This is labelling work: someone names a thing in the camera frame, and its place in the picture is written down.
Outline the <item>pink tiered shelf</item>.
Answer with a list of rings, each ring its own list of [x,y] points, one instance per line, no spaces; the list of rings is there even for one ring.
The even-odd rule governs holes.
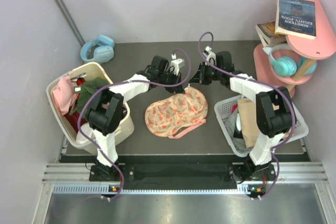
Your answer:
[[[257,79],[276,86],[286,86],[291,96],[295,93],[295,86],[304,84],[311,79],[311,74],[304,75],[305,70],[312,67],[318,60],[325,60],[335,53],[335,32],[320,0],[307,1],[315,3],[317,37],[315,39],[305,39],[296,36],[287,36],[287,43],[293,51],[280,50],[275,52],[276,58],[288,53],[296,62],[299,61],[301,56],[308,59],[292,77],[281,77],[274,72],[269,61],[266,59],[267,53],[264,52],[261,44],[254,49]]]

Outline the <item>white perforated plastic basket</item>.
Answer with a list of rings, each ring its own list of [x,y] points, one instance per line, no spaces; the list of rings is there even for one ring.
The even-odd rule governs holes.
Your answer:
[[[219,101],[214,106],[217,120],[225,138],[228,135],[224,123],[232,114],[237,115],[237,127],[241,128],[237,105],[237,100],[241,98],[243,97],[238,95]],[[255,146],[248,148],[247,152],[236,153],[233,151],[238,157],[251,157],[258,164],[261,164],[263,158],[270,159],[270,153],[279,147],[280,143],[287,144],[308,135],[308,126],[291,102],[287,91],[283,94],[278,94],[275,90],[261,92],[256,94],[255,97],[246,98],[256,104],[257,125],[261,133]]]

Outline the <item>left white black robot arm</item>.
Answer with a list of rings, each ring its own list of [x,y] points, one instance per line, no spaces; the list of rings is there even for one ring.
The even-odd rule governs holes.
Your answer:
[[[115,131],[124,117],[124,104],[157,86],[165,87],[172,94],[184,93],[180,73],[184,66],[184,59],[177,58],[175,54],[171,61],[154,56],[144,70],[138,71],[122,84],[102,90],[90,101],[85,119],[93,129],[98,145],[97,160],[90,170],[90,181],[107,182],[121,177],[115,164],[118,160]]]

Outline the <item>Nineteen Eighty-Four book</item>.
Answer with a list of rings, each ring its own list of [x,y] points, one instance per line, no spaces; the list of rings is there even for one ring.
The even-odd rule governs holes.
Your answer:
[[[278,0],[275,33],[315,39],[315,2],[307,0]]]

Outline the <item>blue headphones on table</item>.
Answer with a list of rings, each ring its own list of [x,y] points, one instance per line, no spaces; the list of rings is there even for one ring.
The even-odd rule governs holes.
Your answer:
[[[114,57],[114,40],[106,35],[99,35],[96,39],[86,42],[80,51],[84,63],[106,63]]]

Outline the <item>grey garment in basket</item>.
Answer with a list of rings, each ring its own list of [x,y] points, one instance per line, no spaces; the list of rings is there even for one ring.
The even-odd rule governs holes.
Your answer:
[[[227,131],[227,141],[232,150],[236,153],[245,153],[248,151],[246,147],[241,128],[237,127],[237,115],[232,114],[224,123]]]

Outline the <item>white garment in basket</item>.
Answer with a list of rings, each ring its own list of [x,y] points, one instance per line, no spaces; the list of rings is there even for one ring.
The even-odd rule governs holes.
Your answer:
[[[82,125],[81,130],[84,132],[85,135],[90,137],[92,140],[95,139],[93,129],[88,124]],[[76,143],[79,145],[84,145],[90,143],[90,141],[79,131],[76,136]]]

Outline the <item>beige folded garment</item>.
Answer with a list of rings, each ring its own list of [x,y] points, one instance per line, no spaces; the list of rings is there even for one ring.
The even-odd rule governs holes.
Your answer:
[[[237,100],[237,105],[245,145],[252,148],[261,133],[257,125],[256,104],[248,98],[241,98]]]

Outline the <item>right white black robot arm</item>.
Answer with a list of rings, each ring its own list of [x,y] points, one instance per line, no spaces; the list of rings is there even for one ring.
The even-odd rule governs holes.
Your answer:
[[[221,85],[251,100],[256,106],[256,123],[260,131],[256,144],[244,161],[242,170],[233,170],[232,180],[241,184],[246,179],[258,179],[275,159],[274,151],[292,135],[296,124],[290,94],[285,87],[275,87],[257,81],[248,74],[237,71],[228,51],[212,52],[210,47],[200,51],[204,59],[190,83],[209,85],[219,81]]]

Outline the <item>cream laundry basket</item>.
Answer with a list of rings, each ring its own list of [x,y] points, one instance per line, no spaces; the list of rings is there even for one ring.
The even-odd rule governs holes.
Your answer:
[[[70,144],[93,155],[111,153],[134,131],[126,97],[100,90],[111,84],[95,62],[84,64],[49,84],[51,109]]]

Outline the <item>red garment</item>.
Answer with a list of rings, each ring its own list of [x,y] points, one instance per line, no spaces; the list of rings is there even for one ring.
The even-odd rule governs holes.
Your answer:
[[[73,114],[70,114],[69,112],[64,115],[66,120],[70,123],[71,127],[74,129],[76,133],[78,133],[78,119],[79,119],[80,113],[78,111],[75,111]]]

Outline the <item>aluminium rail frame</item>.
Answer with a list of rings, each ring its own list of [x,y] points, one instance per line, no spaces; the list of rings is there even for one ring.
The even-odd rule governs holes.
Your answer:
[[[303,140],[276,151],[265,175],[241,181],[243,159],[215,154],[128,154],[125,186],[102,180],[95,157],[63,141],[47,164],[33,223],[335,223],[327,173]]]

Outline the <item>dark green garment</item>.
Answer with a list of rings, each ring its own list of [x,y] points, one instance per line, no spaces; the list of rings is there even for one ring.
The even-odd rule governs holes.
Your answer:
[[[97,77],[95,79],[89,80],[81,84],[80,86],[77,86],[77,91],[75,91],[75,94],[77,98],[75,99],[74,104],[71,107],[71,110],[69,111],[70,115],[73,115],[75,112],[81,113],[83,107],[88,102],[88,100],[91,98],[91,96],[101,87],[106,86],[108,81],[106,79],[103,79],[101,77]]]

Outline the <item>stacked paperback books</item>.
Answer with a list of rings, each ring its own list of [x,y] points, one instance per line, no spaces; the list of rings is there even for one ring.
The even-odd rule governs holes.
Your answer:
[[[264,47],[273,47],[287,42],[285,35],[275,33],[275,21],[257,24],[255,28]]]

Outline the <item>pink garment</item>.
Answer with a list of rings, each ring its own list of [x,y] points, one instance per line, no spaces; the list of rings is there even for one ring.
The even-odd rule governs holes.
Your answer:
[[[78,95],[75,93],[70,76],[61,77],[54,87],[52,94],[54,96],[55,105],[61,112],[61,115],[67,114],[75,107]]]

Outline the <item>teal headphones on shelf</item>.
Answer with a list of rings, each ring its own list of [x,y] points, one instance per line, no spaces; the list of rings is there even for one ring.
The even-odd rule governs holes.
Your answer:
[[[275,73],[282,77],[291,77],[297,70],[308,60],[308,58],[300,57],[299,63],[296,63],[291,57],[283,56],[275,59],[273,53],[280,50],[290,50],[288,44],[278,44],[273,47],[264,47],[263,51],[268,55],[268,60],[273,67]]]

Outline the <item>floral mesh laundry bag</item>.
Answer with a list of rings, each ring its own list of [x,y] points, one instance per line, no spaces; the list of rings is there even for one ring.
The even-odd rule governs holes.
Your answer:
[[[148,106],[144,120],[152,134],[179,139],[205,124],[207,114],[205,96],[198,89],[187,87],[184,94],[174,94]]]

